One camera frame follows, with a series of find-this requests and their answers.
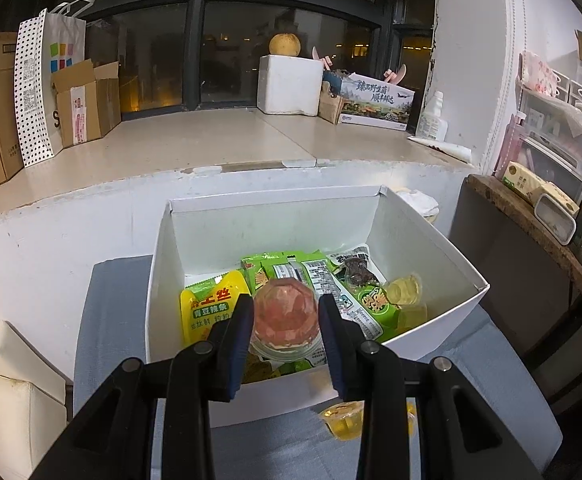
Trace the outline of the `yellow jelly cup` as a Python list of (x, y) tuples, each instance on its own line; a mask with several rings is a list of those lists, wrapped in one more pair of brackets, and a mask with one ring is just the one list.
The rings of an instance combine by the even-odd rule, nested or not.
[(426, 304), (403, 304), (397, 307), (397, 330), (400, 333), (408, 332), (429, 321), (429, 312)]
[(363, 401), (341, 402), (323, 410), (319, 417), (336, 439), (354, 440), (363, 433), (364, 407)]
[(422, 297), (422, 282), (416, 273), (395, 278), (385, 286), (385, 296), (395, 306), (419, 304)]

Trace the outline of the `green seaweed snack pack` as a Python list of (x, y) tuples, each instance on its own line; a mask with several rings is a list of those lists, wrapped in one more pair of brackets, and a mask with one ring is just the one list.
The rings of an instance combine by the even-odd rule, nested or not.
[(358, 287), (353, 297), (361, 305), (355, 320), (368, 339), (384, 342), (398, 335), (399, 310), (387, 299), (382, 287)]

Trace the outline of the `yellow snack pouch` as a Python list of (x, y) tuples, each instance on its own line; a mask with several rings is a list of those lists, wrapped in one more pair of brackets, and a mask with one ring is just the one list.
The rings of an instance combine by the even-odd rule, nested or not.
[(184, 288), (179, 295), (184, 347), (205, 340), (212, 327), (233, 315), (239, 297), (250, 289), (239, 270), (208, 278)]

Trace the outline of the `pink jelly cup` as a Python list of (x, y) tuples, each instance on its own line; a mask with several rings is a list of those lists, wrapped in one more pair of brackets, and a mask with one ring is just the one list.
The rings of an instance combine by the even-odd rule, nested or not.
[(261, 358), (290, 363), (318, 350), (321, 336), (317, 300), (295, 278), (274, 278), (254, 295), (253, 352)]

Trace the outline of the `green seaweed pack back side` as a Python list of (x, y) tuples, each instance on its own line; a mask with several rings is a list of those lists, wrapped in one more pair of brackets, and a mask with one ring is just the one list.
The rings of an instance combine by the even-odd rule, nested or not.
[[(332, 295), (342, 318), (358, 324), (355, 320), (355, 313), (361, 309), (361, 305), (353, 297), (358, 287), (353, 288), (342, 283), (333, 274), (327, 256), (319, 250), (315, 252), (263, 252), (263, 254), (246, 256), (241, 260), (241, 263), (251, 292), (257, 292), (274, 278), (295, 278), (312, 289), (317, 298), (324, 294)], [(268, 362), (282, 375), (308, 370), (326, 363), (323, 342), (318, 350), (308, 358), (290, 363), (274, 362), (261, 358), (253, 352), (252, 347), (250, 352), (260, 361)]]

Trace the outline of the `yellow jelly cup cartoon lid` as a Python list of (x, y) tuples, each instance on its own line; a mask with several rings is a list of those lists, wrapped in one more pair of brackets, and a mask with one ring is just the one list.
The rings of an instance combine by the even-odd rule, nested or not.
[(407, 408), (407, 426), (408, 426), (408, 434), (410, 437), (413, 437), (416, 434), (417, 428), (417, 406), (415, 400), (412, 398), (408, 398), (406, 400), (406, 408)]

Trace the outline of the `black white snack packet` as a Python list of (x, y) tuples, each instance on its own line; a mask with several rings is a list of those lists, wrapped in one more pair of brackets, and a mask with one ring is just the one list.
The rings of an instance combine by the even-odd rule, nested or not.
[(371, 259), (369, 247), (366, 244), (343, 250), (343, 252), (333, 252), (327, 258), (333, 274), (347, 286), (357, 288), (381, 284), (378, 275), (369, 268)]

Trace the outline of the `white rectangular container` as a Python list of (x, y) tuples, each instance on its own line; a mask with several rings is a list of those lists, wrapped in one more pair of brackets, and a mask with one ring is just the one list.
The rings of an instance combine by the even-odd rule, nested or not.
[(568, 246), (576, 232), (576, 219), (552, 196), (543, 193), (534, 205), (534, 216), (556, 238), (561, 246)]

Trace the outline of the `clear plastic drawer organizer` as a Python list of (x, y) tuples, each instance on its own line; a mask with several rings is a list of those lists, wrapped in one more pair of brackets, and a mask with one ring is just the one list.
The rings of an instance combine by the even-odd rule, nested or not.
[(494, 176), (511, 162), (582, 202), (582, 84), (538, 55), (519, 55), (517, 108), (506, 127)]

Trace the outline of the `printed landscape carton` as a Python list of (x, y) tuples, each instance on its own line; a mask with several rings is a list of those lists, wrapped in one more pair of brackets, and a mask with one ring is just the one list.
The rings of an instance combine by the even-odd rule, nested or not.
[(378, 79), (351, 74), (342, 78), (340, 124), (405, 131), (415, 92)]

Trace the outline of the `small brown paper box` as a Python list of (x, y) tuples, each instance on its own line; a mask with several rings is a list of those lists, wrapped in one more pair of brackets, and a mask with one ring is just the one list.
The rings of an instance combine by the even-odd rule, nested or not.
[(343, 107), (342, 96), (336, 96), (332, 90), (331, 85), (328, 81), (323, 80), (321, 82), (319, 103), (318, 103), (318, 116), (323, 118), (329, 124), (337, 125), (339, 122), (341, 110)]

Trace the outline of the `pink plush toy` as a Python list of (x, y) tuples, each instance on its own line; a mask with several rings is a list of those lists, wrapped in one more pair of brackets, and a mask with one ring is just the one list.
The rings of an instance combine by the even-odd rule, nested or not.
[[(317, 49), (312, 47), (312, 59), (315, 61), (320, 61), (323, 64), (324, 70), (331, 70), (332, 61), (329, 56), (320, 56)], [(407, 74), (407, 67), (402, 64), (398, 70), (386, 70), (383, 73), (383, 80), (388, 84), (399, 84)]]

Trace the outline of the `white foam box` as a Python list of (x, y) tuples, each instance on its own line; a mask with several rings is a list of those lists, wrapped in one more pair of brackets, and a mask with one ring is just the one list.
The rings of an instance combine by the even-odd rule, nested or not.
[(265, 55), (259, 59), (256, 106), (267, 115), (318, 115), (323, 63)]

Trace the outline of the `white dotted paper bag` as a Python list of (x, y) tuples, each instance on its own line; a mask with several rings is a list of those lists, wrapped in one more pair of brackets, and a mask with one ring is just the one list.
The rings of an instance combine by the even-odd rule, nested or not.
[(60, 116), (51, 76), (85, 60), (86, 22), (96, 0), (62, 2), (21, 22), (14, 58), (14, 110), (26, 167), (62, 150)]

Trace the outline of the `yellow pomelo fruit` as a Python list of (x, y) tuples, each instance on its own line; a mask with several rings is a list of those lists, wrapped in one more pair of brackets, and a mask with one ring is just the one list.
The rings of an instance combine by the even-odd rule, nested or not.
[(281, 32), (270, 39), (268, 45), (271, 55), (292, 56), (296, 58), (301, 52), (301, 42), (291, 32)]

